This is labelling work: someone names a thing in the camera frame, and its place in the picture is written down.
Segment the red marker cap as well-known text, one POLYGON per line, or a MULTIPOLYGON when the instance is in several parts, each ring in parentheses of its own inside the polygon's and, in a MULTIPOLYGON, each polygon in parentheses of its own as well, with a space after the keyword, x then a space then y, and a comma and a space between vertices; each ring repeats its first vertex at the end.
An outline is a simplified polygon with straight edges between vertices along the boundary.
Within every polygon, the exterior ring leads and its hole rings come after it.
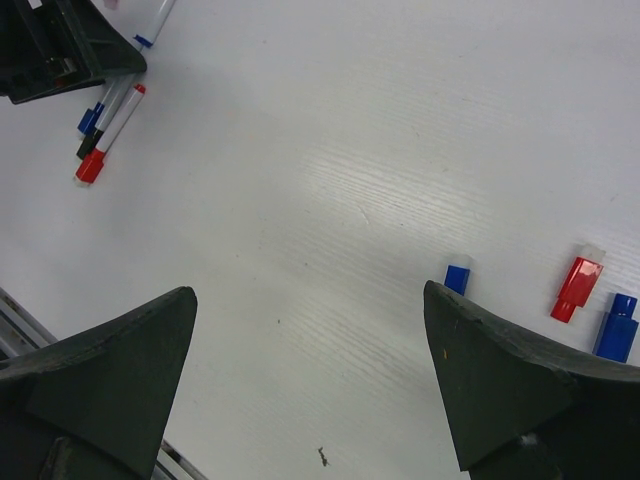
POLYGON ((577 309, 587 303, 604 265, 606 252, 594 245, 585 244, 575 257, 557 294, 550 316, 569 323, 577 309))

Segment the blue cap white marker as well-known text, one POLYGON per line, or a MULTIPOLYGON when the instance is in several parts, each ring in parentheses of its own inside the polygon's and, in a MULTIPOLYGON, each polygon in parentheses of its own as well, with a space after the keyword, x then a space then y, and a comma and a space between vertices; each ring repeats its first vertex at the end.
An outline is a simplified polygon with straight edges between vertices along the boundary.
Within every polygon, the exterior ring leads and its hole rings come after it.
POLYGON ((175 0, 161 1, 150 17, 148 25, 133 37, 142 48, 153 47, 175 3, 175 0))

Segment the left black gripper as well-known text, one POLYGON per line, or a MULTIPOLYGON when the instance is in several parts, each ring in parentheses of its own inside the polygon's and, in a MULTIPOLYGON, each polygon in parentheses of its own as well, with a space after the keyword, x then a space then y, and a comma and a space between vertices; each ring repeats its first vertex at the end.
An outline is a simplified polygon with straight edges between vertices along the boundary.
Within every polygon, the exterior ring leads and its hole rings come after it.
POLYGON ((1 95, 14 104, 146 70, 143 55, 91 1, 1 3, 1 95))

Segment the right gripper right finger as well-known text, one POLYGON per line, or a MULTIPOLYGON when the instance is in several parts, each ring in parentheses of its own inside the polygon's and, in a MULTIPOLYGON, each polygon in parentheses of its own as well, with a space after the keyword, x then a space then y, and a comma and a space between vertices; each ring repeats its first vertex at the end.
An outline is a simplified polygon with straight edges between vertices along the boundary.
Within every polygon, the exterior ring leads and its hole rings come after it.
POLYGON ((423 290, 457 462, 473 479, 636 479, 639 370, 423 290))

